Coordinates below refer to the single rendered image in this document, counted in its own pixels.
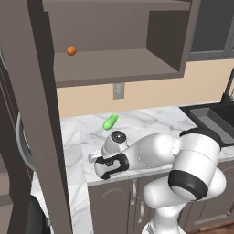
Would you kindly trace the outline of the black rounded object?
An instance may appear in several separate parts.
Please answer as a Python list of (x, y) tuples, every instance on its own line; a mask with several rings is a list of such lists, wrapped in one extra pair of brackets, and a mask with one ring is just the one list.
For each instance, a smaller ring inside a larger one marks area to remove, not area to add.
[(25, 234), (51, 234), (47, 221), (48, 219), (39, 205), (37, 198), (30, 196)]

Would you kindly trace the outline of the open brown wall cabinet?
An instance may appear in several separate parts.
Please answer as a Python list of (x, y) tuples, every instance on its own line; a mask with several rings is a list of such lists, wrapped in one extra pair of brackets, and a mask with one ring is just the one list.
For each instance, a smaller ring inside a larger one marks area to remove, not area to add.
[[(59, 88), (180, 78), (200, 0), (43, 0)], [(77, 49), (74, 56), (67, 48)]]

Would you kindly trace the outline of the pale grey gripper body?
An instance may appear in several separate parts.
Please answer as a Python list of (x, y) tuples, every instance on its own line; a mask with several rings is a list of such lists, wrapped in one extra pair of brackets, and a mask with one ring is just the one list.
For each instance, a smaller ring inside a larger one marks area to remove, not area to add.
[(98, 157), (102, 157), (101, 151), (92, 151), (88, 155), (88, 160), (90, 163), (94, 163)]

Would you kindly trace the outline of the green bar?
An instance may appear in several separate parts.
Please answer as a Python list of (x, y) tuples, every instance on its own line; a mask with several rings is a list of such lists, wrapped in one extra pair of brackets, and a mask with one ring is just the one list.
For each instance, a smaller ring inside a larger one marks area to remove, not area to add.
[(116, 114), (112, 114), (102, 125), (102, 128), (105, 131), (109, 131), (114, 124), (116, 124), (117, 120), (118, 120), (119, 116)]

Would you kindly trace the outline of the black sink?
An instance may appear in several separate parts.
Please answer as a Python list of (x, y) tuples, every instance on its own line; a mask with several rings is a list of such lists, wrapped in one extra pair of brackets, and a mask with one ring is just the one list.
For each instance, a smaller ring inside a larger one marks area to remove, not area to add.
[(180, 109), (197, 126), (212, 129), (223, 147), (234, 145), (234, 104), (219, 102), (181, 106)]

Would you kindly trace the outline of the grey glass-door wall cabinet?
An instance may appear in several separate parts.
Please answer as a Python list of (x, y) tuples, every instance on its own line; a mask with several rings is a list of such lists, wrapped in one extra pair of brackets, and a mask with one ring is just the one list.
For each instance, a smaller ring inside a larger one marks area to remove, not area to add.
[(189, 60), (234, 59), (234, 0), (201, 0)]

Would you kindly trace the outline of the black tap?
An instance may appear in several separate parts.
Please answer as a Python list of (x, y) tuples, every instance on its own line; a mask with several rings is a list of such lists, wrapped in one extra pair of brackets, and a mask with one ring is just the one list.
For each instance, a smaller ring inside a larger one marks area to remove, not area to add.
[(234, 79), (234, 68), (232, 69), (232, 71), (230, 73), (226, 89), (222, 94), (222, 97), (221, 97), (221, 100), (220, 100), (221, 104), (224, 104), (224, 103), (230, 101), (229, 90), (230, 90), (233, 79)]

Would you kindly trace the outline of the grey wall outlet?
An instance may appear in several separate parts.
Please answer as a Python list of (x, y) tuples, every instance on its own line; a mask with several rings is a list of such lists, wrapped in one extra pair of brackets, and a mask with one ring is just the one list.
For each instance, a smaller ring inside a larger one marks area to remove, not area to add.
[(115, 100), (124, 98), (124, 84), (123, 83), (114, 83), (113, 84), (113, 98)]

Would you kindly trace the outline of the brown base cabinet door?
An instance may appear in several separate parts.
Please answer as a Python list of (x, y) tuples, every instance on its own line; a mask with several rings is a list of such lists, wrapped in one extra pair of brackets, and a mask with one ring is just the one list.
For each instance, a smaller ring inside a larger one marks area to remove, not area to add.
[(90, 211), (94, 234), (129, 234), (132, 231), (133, 179), (90, 186)]
[[(133, 234), (168, 234), (168, 215), (164, 208), (170, 206), (172, 195), (167, 180), (168, 174), (150, 175), (139, 179)], [(138, 223), (142, 200), (144, 217), (142, 223)]]

